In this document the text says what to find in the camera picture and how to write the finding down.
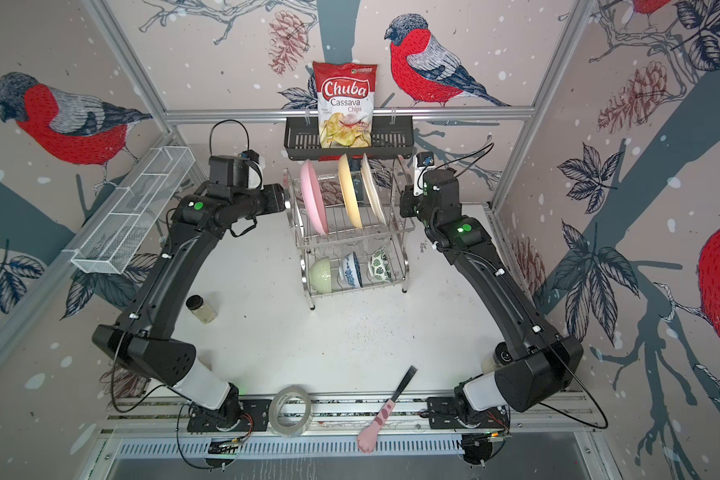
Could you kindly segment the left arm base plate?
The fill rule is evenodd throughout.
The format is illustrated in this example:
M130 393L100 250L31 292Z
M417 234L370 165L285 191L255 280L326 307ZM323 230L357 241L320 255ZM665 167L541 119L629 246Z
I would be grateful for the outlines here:
M269 422L270 399L241 397L237 405L227 402L218 410L192 404L188 414L190 433L264 432Z

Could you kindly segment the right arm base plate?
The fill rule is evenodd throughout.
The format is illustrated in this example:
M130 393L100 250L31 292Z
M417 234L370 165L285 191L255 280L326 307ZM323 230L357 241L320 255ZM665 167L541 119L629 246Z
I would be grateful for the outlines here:
M419 416L426 419L433 430L507 430L510 426L510 411L506 406L477 411L465 400L453 396L428 397Z

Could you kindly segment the steel two-tier dish rack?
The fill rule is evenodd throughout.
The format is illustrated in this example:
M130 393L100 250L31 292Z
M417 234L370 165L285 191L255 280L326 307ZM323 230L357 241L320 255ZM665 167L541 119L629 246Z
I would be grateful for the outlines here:
M363 228L356 229L351 224L345 210L338 172L319 175L318 181L327 214L329 233L318 234L312 227L303 202L300 171L283 171L283 184L286 192L286 213L289 227L293 232L298 252L300 281L308 308L315 308L315 301L322 297L367 291L396 286L406 293L410 283L410 265L406 251L406 236L413 231L413 224L399 213L399 200L402 188L409 175L405 172L403 159L369 162L378 195L383 206L386 224L378 222L366 197L361 168L351 171L357 204L362 218ZM371 255L383 248L392 268L392 282L375 282L369 276L368 263ZM356 252L359 260L363 287L350 289L338 282L341 259ZM330 294L317 294L310 285L309 269L315 261L328 257L331 263L332 288Z

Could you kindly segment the cream floral plate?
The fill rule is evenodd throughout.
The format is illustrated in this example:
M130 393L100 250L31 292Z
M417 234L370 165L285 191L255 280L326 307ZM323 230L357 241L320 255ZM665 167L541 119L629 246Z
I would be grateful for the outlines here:
M363 155L361 161L361 174L363 178L363 185L365 188L366 197L371 206L371 209L376 216L378 222L382 225L385 225L386 217L384 215L383 206L378 195L378 190L373 178L369 160L366 155Z

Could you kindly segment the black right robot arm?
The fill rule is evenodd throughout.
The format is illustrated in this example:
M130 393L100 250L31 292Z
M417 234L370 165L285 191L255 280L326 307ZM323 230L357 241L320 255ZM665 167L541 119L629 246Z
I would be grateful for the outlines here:
M467 279L503 336L505 348L496 356L509 356L495 371L454 388L460 420L474 425L500 406L524 412L569 387L583 355L580 341L545 319L505 271L487 230L462 213L454 170L428 170L420 183L421 194L412 186L401 194L400 214L418 219L435 249Z

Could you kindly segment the yellow plate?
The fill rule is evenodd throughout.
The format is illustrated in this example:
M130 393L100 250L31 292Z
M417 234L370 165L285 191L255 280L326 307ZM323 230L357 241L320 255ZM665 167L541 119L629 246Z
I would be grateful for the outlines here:
M362 218L357 204L355 188L347 155L342 155L338 160L338 178L348 218L354 228L362 229Z

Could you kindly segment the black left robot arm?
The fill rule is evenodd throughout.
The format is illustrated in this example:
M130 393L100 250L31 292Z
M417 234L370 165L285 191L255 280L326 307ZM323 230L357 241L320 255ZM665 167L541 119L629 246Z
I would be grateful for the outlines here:
M96 327L92 341L114 365L158 380L223 425L242 415L239 391L198 358L194 345L174 339L179 313L203 263L232 225L279 213L287 195L279 184L258 189L203 183L183 197L169 239L135 298L112 325Z

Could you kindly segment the pink plate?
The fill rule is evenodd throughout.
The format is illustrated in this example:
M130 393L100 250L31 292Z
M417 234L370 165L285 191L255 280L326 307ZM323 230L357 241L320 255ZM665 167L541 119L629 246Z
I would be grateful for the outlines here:
M329 228L326 208L316 172L309 160L305 161L301 166L300 186L303 202L312 227L318 234L327 235Z

